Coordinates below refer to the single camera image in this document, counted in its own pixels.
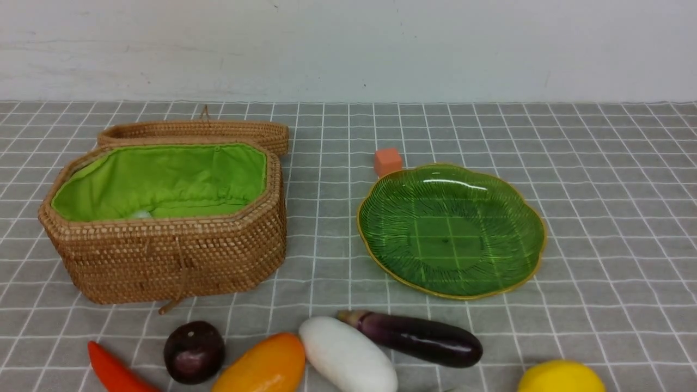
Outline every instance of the basket handle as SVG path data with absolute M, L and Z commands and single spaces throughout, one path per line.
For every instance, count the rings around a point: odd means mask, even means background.
M 208 104 L 204 104 L 204 109 L 201 111 L 201 115 L 199 116 L 200 120 L 204 119 L 204 114 L 206 115 L 206 123 L 208 123 L 208 127 L 210 127 L 210 113 L 208 113 Z
M 184 300 L 184 289 L 189 283 L 190 269 L 186 266 L 186 263 L 184 262 L 184 254 L 182 253 L 181 247 L 179 246 L 179 237 L 174 237 L 174 241 L 176 242 L 176 247 L 179 251 L 179 269 L 181 271 L 181 283 L 179 285 L 179 293 L 177 294 L 177 296 L 158 310 L 158 313 L 160 315 L 163 315 L 169 312 L 170 310 L 174 309 L 175 306 L 177 306 L 181 301 Z

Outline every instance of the white wall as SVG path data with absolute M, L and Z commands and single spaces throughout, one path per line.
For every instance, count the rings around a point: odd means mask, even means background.
M 0 100 L 693 100 L 695 15 L 695 0 L 0 0 Z

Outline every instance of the sponge cube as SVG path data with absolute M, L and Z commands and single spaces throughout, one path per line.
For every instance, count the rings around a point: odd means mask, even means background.
M 395 148 L 375 151 L 373 168 L 378 177 L 401 170 L 401 156 Z

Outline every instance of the wicker basket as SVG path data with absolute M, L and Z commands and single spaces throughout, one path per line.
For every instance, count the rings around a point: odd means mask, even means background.
M 268 149 L 229 137 L 139 138 L 131 145 L 241 142 L 266 155 L 266 187 L 231 215 L 71 222 L 51 202 L 79 169 L 118 147 L 104 145 L 59 173 L 38 218 L 72 282 L 100 304 L 169 300 L 164 313 L 192 296 L 252 289 L 284 261 L 286 207 L 279 158 Z
M 130 146 L 142 140 L 171 140 L 173 137 L 227 137 L 256 142 L 272 153 L 288 153 L 288 126 L 269 121 L 153 121 L 113 126 L 97 136 L 98 146 Z

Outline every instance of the red pepper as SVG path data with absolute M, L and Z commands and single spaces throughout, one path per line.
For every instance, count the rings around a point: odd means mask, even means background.
M 99 343 L 87 343 L 92 369 L 108 392 L 160 392 L 132 373 Z

